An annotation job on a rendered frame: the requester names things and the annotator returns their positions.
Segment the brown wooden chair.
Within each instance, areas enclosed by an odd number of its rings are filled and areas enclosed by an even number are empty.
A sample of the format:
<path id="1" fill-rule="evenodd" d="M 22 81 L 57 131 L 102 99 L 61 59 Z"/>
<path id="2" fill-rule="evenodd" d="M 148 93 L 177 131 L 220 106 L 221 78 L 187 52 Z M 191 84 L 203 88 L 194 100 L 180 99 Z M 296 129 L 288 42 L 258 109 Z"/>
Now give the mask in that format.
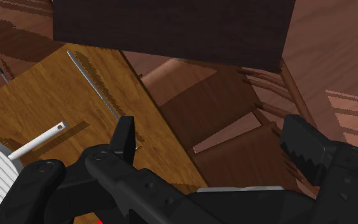
<path id="1" fill-rule="evenodd" d="M 280 147 L 281 130 L 268 115 L 287 111 L 255 88 L 269 90 L 313 118 L 284 63 L 276 73 L 169 59 L 142 77 L 162 115 L 209 187 L 281 186 L 316 197 L 312 186 Z"/>

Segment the long thin grey rod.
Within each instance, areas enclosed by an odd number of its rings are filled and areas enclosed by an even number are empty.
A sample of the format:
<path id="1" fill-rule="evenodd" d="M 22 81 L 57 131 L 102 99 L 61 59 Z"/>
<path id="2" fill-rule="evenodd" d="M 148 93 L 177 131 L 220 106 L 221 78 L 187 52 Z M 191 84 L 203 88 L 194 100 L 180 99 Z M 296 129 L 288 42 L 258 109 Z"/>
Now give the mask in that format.
<path id="1" fill-rule="evenodd" d="M 86 70 L 83 68 L 83 66 L 78 62 L 77 58 L 74 56 L 73 53 L 71 53 L 69 50 L 67 51 L 68 56 L 72 60 L 72 62 L 75 64 L 75 66 L 78 68 L 80 73 L 85 77 L 87 82 L 92 86 L 92 88 L 96 91 L 97 95 L 101 98 L 101 100 L 104 102 L 104 104 L 109 108 L 109 110 L 113 113 L 114 117 L 118 120 L 120 117 L 115 112 L 113 107 L 107 102 L 107 100 L 104 98 L 104 96 L 101 94 L 100 90 L 96 87 L 95 83 L 92 81 L 92 79 L 89 77 Z"/>

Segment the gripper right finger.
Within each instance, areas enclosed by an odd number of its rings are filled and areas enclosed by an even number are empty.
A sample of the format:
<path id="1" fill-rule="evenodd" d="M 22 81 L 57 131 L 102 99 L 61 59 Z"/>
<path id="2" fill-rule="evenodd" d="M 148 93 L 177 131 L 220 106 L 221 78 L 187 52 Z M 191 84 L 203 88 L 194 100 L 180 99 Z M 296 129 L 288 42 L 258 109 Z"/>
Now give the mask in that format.
<path id="1" fill-rule="evenodd" d="M 328 139 L 299 115 L 285 116 L 280 146 L 320 188 L 308 224 L 358 224 L 358 147 Z"/>

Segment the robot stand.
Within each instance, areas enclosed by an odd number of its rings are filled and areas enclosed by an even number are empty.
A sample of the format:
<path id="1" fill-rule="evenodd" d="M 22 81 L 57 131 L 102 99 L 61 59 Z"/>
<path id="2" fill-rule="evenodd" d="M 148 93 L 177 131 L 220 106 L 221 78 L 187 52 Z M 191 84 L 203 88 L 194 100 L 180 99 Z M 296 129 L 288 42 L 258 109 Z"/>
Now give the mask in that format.
<path id="1" fill-rule="evenodd" d="M 53 0 L 53 38 L 275 72 L 295 2 Z"/>

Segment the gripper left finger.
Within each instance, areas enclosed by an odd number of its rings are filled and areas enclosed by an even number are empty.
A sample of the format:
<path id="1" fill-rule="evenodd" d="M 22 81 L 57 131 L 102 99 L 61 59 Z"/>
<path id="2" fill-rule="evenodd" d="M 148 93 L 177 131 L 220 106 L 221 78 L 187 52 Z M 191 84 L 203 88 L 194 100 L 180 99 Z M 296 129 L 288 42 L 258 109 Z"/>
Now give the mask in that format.
<path id="1" fill-rule="evenodd" d="M 135 122 L 118 120 L 109 144 L 24 167 L 0 204 L 0 224 L 73 224 L 95 213 L 103 224 L 223 224 L 149 169 L 133 166 Z"/>

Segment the wooden table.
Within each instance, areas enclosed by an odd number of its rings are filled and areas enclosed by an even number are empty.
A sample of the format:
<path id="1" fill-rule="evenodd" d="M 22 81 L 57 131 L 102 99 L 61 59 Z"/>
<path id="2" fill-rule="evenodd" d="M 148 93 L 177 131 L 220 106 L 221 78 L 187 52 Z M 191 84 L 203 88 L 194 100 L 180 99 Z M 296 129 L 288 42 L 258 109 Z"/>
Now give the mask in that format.
<path id="1" fill-rule="evenodd" d="M 118 116 L 134 118 L 136 169 L 149 169 L 187 198 L 196 186 L 205 185 L 124 54 L 76 44 L 64 45 L 0 89 L 0 137 L 10 145 L 60 122 L 69 126 L 32 153 L 24 167 L 48 159 L 69 167 L 85 149 L 109 144 L 120 119 L 80 73 L 68 50 Z"/>

